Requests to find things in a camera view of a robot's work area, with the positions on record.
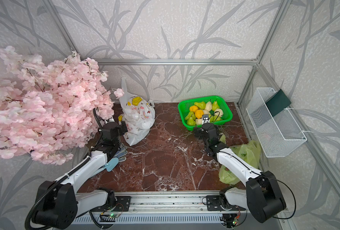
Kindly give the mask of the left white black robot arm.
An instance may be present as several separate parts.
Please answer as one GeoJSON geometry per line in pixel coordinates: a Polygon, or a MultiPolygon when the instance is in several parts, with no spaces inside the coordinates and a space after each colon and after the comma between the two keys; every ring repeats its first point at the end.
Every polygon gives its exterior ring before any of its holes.
{"type": "Polygon", "coordinates": [[[114,205],[116,200],[112,190],[79,193],[79,189],[94,175],[118,164],[115,154],[121,146],[119,138],[126,132],[125,122],[111,121],[100,127],[100,139],[90,155],[63,176],[39,186],[35,203],[25,219],[25,229],[32,230],[31,224],[34,223],[39,230],[64,230],[76,217],[97,207],[114,205]]]}

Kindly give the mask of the light green plastic bag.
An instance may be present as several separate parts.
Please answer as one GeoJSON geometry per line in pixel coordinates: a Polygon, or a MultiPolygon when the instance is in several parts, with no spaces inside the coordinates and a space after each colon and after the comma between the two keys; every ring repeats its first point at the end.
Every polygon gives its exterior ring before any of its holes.
{"type": "MultiPolygon", "coordinates": [[[[248,144],[231,146],[230,149],[247,164],[258,169],[262,152],[258,141],[251,140],[248,144]]],[[[240,182],[240,179],[225,166],[220,167],[219,179],[222,183],[233,186],[240,182]]]]}

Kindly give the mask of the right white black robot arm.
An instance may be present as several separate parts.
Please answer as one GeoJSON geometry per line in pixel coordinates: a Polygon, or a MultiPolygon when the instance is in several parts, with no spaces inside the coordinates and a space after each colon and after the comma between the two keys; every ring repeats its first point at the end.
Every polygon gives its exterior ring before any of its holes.
{"type": "Polygon", "coordinates": [[[220,141],[219,130],[212,123],[205,123],[194,128],[194,135],[202,139],[205,151],[217,162],[230,170],[245,186],[245,189],[230,188],[220,191],[220,203],[228,209],[239,206],[248,210],[260,223],[276,216],[287,208],[279,184],[270,171],[261,171],[243,161],[225,143],[220,141]]]}

